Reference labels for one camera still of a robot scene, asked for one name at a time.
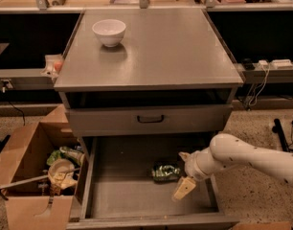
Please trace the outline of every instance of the cabinet top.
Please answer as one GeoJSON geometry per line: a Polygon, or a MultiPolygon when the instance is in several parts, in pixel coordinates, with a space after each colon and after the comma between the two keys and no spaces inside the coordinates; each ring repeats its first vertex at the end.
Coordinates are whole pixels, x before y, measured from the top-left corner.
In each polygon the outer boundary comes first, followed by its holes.
{"type": "Polygon", "coordinates": [[[241,84],[201,9],[102,9],[88,10],[83,16],[55,89],[159,90],[241,84]],[[101,45],[92,31],[94,23],[108,18],[126,24],[124,39],[114,48],[101,45]]]}

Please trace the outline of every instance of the drawer handle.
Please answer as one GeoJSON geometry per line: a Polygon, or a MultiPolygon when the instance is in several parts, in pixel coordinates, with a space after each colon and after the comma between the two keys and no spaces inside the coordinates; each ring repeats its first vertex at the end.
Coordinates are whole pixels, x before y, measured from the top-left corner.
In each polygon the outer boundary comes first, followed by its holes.
{"type": "Polygon", "coordinates": [[[153,123],[162,123],[165,119],[164,115],[160,117],[141,117],[137,116],[137,121],[141,124],[153,124],[153,123]]]}

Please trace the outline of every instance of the gray cabinet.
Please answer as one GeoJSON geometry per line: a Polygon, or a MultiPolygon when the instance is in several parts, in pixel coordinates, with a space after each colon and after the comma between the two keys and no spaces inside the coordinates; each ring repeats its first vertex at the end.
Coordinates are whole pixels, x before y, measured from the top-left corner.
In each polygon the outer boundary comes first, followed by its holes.
{"type": "Polygon", "coordinates": [[[182,202],[177,182],[156,184],[158,160],[208,146],[224,128],[242,85],[205,14],[189,9],[88,10],[55,84],[88,169],[79,222],[69,229],[228,229],[215,181],[182,202]],[[114,18],[127,28],[122,43],[105,48],[94,23],[114,18]]]}

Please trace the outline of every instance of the terrazzo floor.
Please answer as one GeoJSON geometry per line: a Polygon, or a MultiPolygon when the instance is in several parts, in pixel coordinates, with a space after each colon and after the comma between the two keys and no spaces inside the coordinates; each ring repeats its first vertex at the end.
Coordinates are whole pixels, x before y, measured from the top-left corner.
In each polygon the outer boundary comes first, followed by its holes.
{"type": "MultiPolygon", "coordinates": [[[[26,116],[25,123],[38,122],[40,116],[26,116]]],[[[278,134],[272,131],[280,119],[288,144],[293,140],[293,108],[233,111],[223,132],[258,147],[281,150],[278,134]]],[[[0,116],[0,139],[23,126],[21,116],[0,116]]],[[[243,223],[290,221],[293,226],[293,188],[250,167],[237,166],[215,176],[218,202],[224,213],[243,223]]],[[[8,229],[3,199],[0,197],[0,229],[8,229]]]]}

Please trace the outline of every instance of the drawer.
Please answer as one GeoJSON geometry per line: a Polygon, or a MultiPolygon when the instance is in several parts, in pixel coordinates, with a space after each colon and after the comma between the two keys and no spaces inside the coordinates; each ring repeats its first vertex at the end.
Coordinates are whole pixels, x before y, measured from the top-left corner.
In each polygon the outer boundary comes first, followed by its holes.
{"type": "Polygon", "coordinates": [[[135,108],[70,109],[66,115],[78,136],[183,133],[222,130],[230,104],[135,108]]]}
{"type": "Polygon", "coordinates": [[[158,183],[151,176],[161,161],[177,163],[184,175],[178,152],[200,150],[209,139],[205,134],[94,138],[80,217],[67,229],[230,229],[238,220],[220,211],[214,177],[174,202],[177,181],[158,183]]]}

